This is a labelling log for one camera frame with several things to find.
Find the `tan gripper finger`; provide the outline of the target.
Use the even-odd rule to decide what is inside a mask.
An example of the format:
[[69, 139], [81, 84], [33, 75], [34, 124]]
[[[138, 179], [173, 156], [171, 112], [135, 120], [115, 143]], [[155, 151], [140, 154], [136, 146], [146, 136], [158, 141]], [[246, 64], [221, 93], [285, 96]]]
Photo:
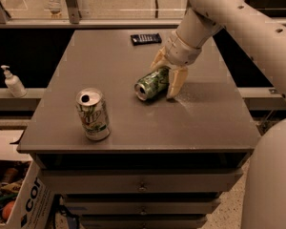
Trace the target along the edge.
[[167, 98], [175, 98], [182, 86], [184, 85], [188, 76], [188, 68], [186, 66], [176, 66], [169, 69], [169, 87], [167, 91]]
[[167, 66], [168, 64], [169, 64], [169, 60], [166, 58], [166, 49], [161, 48], [157, 52], [151, 66], [150, 66], [150, 69], [152, 71], [157, 71], [158, 69], [160, 69], [164, 66]]

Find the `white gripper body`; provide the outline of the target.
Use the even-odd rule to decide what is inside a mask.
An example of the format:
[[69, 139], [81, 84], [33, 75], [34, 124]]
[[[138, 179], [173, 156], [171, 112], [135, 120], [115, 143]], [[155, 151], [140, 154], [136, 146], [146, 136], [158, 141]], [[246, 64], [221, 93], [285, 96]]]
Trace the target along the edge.
[[172, 31], [165, 46], [167, 60], [176, 66], [187, 66], [195, 62], [202, 51], [200, 39], [182, 39], [177, 31]]

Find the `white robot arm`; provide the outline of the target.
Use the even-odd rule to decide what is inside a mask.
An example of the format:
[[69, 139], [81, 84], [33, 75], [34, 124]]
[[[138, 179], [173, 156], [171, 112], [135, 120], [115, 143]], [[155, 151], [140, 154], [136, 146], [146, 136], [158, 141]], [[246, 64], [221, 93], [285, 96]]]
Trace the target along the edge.
[[[151, 65], [172, 66], [168, 98], [178, 95], [203, 44], [221, 29], [247, 53], [286, 101], [286, 27], [245, 0], [188, 0], [189, 7]], [[286, 229], [286, 119], [271, 127], [251, 156], [241, 229]]]

